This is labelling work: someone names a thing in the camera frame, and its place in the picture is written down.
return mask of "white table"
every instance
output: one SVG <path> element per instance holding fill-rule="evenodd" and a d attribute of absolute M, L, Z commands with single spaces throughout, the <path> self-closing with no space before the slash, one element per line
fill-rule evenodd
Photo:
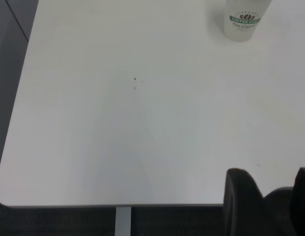
<path fill-rule="evenodd" d="M 305 166 L 305 0 L 245 43 L 224 0 L 41 0 L 0 164 L 7 206 L 220 204 Z"/>

